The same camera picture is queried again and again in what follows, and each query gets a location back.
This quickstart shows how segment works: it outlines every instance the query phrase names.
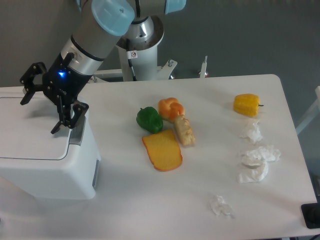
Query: light blue joint cover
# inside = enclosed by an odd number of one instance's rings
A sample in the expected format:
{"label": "light blue joint cover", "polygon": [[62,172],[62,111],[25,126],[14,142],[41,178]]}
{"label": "light blue joint cover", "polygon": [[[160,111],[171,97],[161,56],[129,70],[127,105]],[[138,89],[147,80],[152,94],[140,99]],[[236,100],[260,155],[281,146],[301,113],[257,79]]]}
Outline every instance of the light blue joint cover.
{"label": "light blue joint cover", "polygon": [[187,0],[166,0],[165,14],[173,13],[184,9]]}
{"label": "light blue joint cover", "polygon": [[126,0],[93,0],[92,14],[106,32],[124,35],[135,18],[135,11]]}

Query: white table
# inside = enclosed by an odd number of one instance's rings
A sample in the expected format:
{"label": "white table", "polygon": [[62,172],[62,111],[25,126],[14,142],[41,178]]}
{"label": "white table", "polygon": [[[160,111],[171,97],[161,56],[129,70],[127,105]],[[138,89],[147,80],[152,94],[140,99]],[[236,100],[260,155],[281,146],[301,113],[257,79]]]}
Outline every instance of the white table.
{"label": "white table", "polygon": [[[244,93],[259,95],[264,104],[259,144],[273,144],[282,153],[260,183],[236,181],[239,152],[255,148],[239,138],[248,118],[232,110],[235,95]],[[303,220],[301,204],[316,197],[277,76],[94,83],[80,95],[90,106],[102,156],[96,196],[34,199],[0,178],[1,239],[249,240],[320,233]],[[141,140],[148,133],[136,115],[167,97],[185,106],[196,145],[181,147],[179,168],[159,172],[148,158]],[[170,127],[166,122],[164,128]],[[235,218],[215,216],[211,195],[223,196]]]}

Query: white tissue paper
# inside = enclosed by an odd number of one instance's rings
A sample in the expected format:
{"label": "white tissue paper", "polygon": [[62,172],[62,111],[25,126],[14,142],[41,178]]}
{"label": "white tissue paper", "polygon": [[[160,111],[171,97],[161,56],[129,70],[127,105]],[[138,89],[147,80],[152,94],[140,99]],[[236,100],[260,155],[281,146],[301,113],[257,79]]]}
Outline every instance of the white tissue paper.
{"label": "white tissue paper", "polygon": [[263,162],[276,162],[281,152],[273,145],[260,146],[255,150],[245,151],[242,164],[250,167],[261,166]]}
{"label": "white tissue paper", "polygon": [[243,169],[237,178],[237,181],[241,184],[260,182],[268,173],[268,163],[263,161],[262,164],[257,168]]}
{"label": "white tissue paper", "polygon": [[260,133],[258,123],[259,119],[250,118],[245,128],[242,130],[240,138],[249,138],[252,144],[256,144],[257,142],[261,141],[263,137]]}
{"label": "white tissue paper", "polygon": [[227,204],[222,196],[214,195],[209,200],[210,207],[216,216],[223,213],[226,216],[235,217],[235,213],[231,206]]}

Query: cheese slice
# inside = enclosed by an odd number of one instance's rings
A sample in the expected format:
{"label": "cheese slice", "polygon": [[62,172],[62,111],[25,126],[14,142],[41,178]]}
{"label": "cheese slice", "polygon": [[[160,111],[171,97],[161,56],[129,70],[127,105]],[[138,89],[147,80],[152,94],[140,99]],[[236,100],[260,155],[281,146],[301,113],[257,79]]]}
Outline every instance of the cheese slice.
{"label": "cheese slice", "polygon": [[181,165],[183,158],[172,129],[144,136],[142,141],[155,169],[166,172]]}

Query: gray floor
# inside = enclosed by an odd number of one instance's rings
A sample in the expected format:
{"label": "gray floor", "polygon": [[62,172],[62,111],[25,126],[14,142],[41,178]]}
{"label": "gray floor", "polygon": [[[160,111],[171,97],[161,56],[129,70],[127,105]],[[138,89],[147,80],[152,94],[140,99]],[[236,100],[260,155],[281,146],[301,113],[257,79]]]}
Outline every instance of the gray floor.
{"label": "gray floor", "polygon": [[[278,75],[294,123],[316,100],[320,1],[187,0],[183,11],[161,19],[165,36],[158,63],[178,61],[176,78],[196,78],[208,55],[211,77]],[[18,86],[31,63],[50,66],[79,21],[75,0],[2,0],[0,87]],[[113,50],[102,68],[119,67]],[[320,175],[319,120],[299,136],[311,176]]]}

